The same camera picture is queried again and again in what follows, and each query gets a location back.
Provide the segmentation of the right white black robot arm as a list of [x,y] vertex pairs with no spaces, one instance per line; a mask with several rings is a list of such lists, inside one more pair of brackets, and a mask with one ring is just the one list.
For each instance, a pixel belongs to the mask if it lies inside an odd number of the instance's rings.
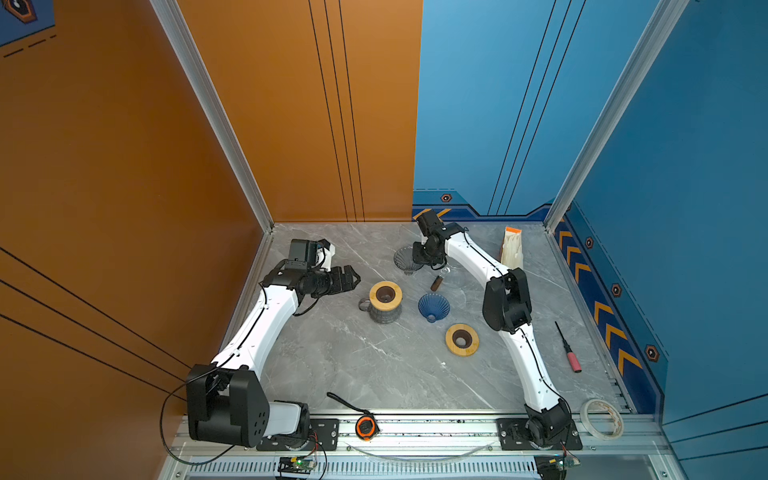
[[466,228],[444,222],[433,210],[422,211],[415,220],[422,236],[413,244],[415,263],[437,269],[454,260],[484,287],[482,316],[504,341],[521,380],[531,444],[565,449],[577,430],[572,409],[554,387],[535,340],[525,272],[492,258]]

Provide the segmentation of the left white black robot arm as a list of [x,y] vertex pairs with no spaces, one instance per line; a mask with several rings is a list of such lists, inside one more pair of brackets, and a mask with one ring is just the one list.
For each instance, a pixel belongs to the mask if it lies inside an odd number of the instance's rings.
[[307,404],[270,401],[262,372],[280,332],[301,314],[300,302],[354,290],[353,267],[334,266],[335,247],[326,239],[293,239],[289,255],[260,283],[254,310],[211,363],[194,366],[185,381],[188,431],[193,440],[256,447],[275,439],[291,449],[310,436]]

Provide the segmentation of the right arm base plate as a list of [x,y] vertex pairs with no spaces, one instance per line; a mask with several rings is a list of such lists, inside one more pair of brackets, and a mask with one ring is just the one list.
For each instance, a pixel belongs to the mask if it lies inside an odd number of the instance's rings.
[[554,434],[549,440],[536,443],[527,428],[527,418],[502,417],[495,421],[498,439],[504,451],[543,450],[580,451],[584,448],[579,435],[577,424],[571,421],[570,425],[558,434]]

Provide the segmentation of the grey glass dripper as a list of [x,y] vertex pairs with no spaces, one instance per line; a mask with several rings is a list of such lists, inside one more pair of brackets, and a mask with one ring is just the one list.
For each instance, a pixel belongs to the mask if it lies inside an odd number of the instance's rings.
[[413,258],[413,247],[405,246],[399,248],[393,256],[395,266],[405,275],[412,275],[424,267],[423,264],[416,262]]

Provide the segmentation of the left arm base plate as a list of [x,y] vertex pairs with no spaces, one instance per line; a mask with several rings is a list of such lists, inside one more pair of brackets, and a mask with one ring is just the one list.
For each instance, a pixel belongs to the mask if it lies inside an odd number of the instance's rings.
[[311,418],[309,435],[306,440],[276,435],[271,438],[265,437],[256,449],[265,452],[309,452],[316,446],[315,441],[318,441],[319,446],[326,452],[336,451],[339,426],[340,420],[338,418]]

